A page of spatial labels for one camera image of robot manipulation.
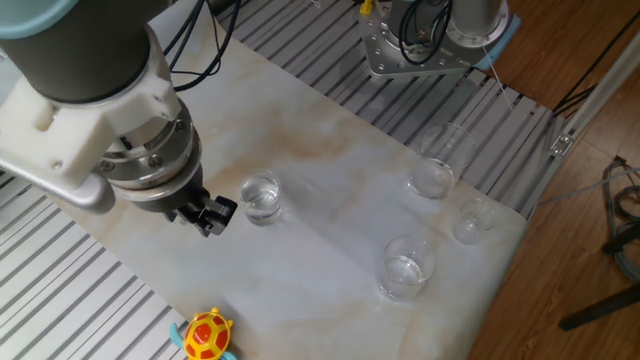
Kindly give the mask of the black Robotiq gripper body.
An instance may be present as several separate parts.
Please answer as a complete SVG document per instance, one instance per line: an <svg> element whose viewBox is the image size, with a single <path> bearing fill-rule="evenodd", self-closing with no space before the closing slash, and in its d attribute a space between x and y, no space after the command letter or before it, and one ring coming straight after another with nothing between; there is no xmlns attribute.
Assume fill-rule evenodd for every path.
<svg viewBox="0 0 640 360"><path fill-rule="evenodd" d="M167 214L171 220L178 215L196 218L209 200L201 167L184 169L164 184L130 191L130 202L135 206L147 212Z"/></svg>

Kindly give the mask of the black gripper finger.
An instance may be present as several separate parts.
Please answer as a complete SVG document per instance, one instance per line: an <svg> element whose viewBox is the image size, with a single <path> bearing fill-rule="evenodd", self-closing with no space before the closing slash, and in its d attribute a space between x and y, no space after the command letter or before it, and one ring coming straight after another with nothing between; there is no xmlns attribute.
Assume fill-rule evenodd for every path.
<svg viewBox="0 0 640 360"><path fill-rule="evenodd" d="M185 222L193 225L202 236L220 235L226 228L226 217L209 208L178 208L174 213Z"/></svg>
<svg viewBox="0 0 640 360"><path fill-rule="evenodd" d="M208 223L228 223L237 208L238 204L226 197L217 196L211 199L205 196L202 199L202 209L198 218Z"/></svg>

